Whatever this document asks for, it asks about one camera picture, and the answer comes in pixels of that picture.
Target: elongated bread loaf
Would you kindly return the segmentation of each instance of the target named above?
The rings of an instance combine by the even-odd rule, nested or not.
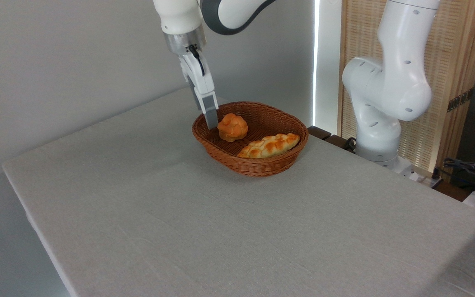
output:
[[[300,141],[300,136],[289,133],[276,134],[253,141],[239,152],[239,158],[269,158],[281,155],[292,149]]]
[[[219,137],[228,142],[234,142],[236,139],[243,139],[249,131],[247,122],[241,116],[228,113],[217,125]]]

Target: white wall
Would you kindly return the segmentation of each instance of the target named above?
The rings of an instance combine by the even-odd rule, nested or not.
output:
[[[245,32],[207,32],[219,96],[311,124],[313,1],[278,0]],[[150,0],[0,0],[0,164],[186,87]],[[0,167],[0,297],[60,282]]]
[[[338,131],[338,83],[342,0],[320,0],[315,126]]]

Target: hinge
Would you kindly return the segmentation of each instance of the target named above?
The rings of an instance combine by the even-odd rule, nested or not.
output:
[[[470,90],[464,92],[463,94],[457,96],[454,99],[451,99],[448,102],[447,113],[458,108],[460,105],[464,104],[468,100],[472,98],[474,88],[472,87]]]

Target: table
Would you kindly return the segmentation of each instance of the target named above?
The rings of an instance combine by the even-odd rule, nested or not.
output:
[[[475,208],[311,137],[245,177],[184,89],[3,164],[73,296],[469,296]]]

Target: light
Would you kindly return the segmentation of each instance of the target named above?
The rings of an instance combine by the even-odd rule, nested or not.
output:
[[[320,23],[320,0],[315,0],[315,52],[313,60],[313,126],[316,125],[316,73],[318,69],[318,27]]]

